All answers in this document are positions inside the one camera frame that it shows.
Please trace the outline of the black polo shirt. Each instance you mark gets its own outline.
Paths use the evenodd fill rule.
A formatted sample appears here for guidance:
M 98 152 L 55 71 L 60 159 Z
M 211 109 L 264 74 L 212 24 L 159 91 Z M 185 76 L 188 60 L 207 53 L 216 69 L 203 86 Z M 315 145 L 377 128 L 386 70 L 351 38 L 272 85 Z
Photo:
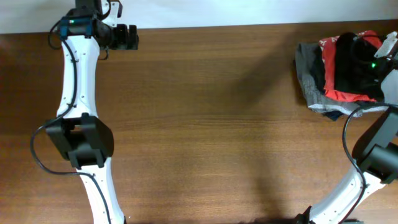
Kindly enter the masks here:
M 347 32 L 340 35 L 336 42 L 334 89 L 383 100 L 374 57 L 380 46 L 381 40 L 375 34 L 361 37 Z

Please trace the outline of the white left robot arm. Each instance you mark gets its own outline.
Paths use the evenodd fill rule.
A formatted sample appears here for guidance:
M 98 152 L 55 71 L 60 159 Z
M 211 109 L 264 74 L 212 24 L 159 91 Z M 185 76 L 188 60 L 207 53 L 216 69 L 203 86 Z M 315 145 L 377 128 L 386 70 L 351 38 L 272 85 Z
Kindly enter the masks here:
M 105 50 L 136 50 L 135 25 L 120 24 L 120 1 L 75 1 L 50 30 L 61 41 L 64 58 L 62 99 L 45 130 L 61 157 L 85 187 L 94 223 L 125 223 L 111 174 L 113 133 L 98 117 L 96 66 Z

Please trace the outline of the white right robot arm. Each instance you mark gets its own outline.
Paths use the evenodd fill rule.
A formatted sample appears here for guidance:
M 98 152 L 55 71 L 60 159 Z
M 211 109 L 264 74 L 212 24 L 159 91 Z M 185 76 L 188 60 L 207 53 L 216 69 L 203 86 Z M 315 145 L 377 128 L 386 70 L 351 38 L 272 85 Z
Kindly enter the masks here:
M 352 152 L 346 143 L 350 121 L 361 110 L 384 107 L 385 112 L 358 139 Z M 348 116 L 342 145 L 351 166 L 340 183 L 319 203 L 301 215 L 303 223 L 346 223 L 354 209 L 368 196 L 397 179 L 397 105 L 366 103 Z

